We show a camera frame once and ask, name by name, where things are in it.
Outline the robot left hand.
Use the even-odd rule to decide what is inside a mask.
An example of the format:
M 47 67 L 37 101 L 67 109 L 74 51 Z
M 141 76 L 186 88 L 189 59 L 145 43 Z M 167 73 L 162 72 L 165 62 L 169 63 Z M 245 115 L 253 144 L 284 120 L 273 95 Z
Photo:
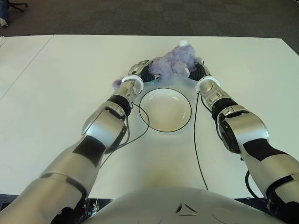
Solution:
M 160 74 L 154 75 L 149 72 L 149 68 L 152 62 L 152 60 L 144 60 L 138 62 L 130 68 L 128 75 L 139 76 L 144 83 L 159 80 L 161 77 Z

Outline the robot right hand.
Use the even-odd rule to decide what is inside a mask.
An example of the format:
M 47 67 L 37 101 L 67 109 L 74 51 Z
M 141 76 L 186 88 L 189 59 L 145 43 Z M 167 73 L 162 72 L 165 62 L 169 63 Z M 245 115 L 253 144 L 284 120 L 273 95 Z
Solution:
M 203 61 L 198 61 L 195 65 L 195 70 L 190 72 L 189 79 L 194 81 L 199 81 L 203 77 L 210 76 L 210 71 L 208 68 L 204 65 Z

